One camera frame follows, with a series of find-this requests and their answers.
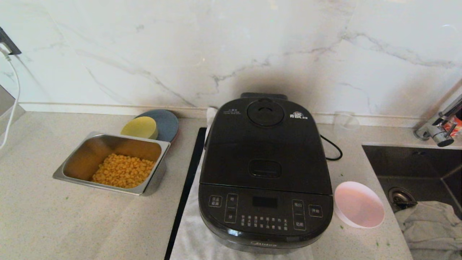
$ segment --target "blue plate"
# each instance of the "blue plate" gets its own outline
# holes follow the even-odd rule
[[[178,118],[176,116],[164,109],[155,109],[141,115],[139,117],[150,117],[153,118],[157,123],[157,128],[159,129],[159,136],[156,140],[172,142],[175,139],[176,134],[178,133]]]

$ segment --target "white cable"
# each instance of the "white cable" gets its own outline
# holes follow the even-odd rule
[[[14,76],[16,78],[16,85],[18,86],[18,95],[16,97],[16,100],[14,101],[13,109],[11,110],[10,120],[8,120],[8,124],[6,125],[5,137],[3,138],[3,143],[0,146],[0,150],[2,150],[2,148],[6,144],[6,140],[8,138],[8,132],[10,131],[10,126],[11,126],[11,123],[13,122],[14,112],[16,111],[16,107],[18,106],[19,95],[21,94],[21,85],[19,84],[18,73],[16,72],[16,69],[14,68],[13,64],[11,63],[11,59],[8,56],[8,53],[5,53],[2,48],[0,48],[0,52],[4,54],[5,60],[10,64],[11,70],[13,71],[13,74],[14,74]]]

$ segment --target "power cord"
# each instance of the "power cord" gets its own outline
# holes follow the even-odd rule
[[[18,106],[19,95],[21,94],[21,85],[19,84],[19,77],[16,69],[14,68],[13,64],[11,63],[11,58],[9,57],[10,52],[9,49],[4,43],[0,43],[0,52],[5,56],[5,60],[10,64],[11,70],[13,71],[14,77],[16,79],[16,85],[18,86],[18,95],[14,101],[13,109],[11,110],[10,119],[8,120],[8,124],[6,125],[5,130],[5,137],[3,138],[3,142],[0,146],[0,150],[5,146],[6,140],[8,139],[8,132],[10,131],[10,126],[13,122],[14,112],[16,111],[16,107]]]
[[[326,140],[328,143],[332,144],[332,146],[334,146],[335,148],[337,148],[337,150],[340,152],[340,156],[337,157],[337,158],[327,158],[326,157],[326,160],[329,160],[329,161],[338,161],[342,158],[343,156],[343,153],[342,153],[342,150],[340,150],[340,148],[333,142],[331,142],[329,139],[323,137],[322,135],[320,135],[322,139]]]

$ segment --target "chrome faucet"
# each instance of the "chrome faucet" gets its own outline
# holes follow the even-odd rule
[[[462,95],[454,100],[454,102],[452,102],[451,105],[449,105],[445,110],[438,112],[427,122],[425,122],[424,125],[415,130],[415,137],[423,141],[426,141],[431,137],[439,147],[452,144],[454,139],[452,139],[451,133],[457,126],[457,123],[454,123],[448,131],[446,131],[443,126],[461,109]]]

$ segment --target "stainless steel sink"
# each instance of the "stainless steel sink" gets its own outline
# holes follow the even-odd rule
[[[462,219],[462,150],[363,145],[393,211],[440,201]]]

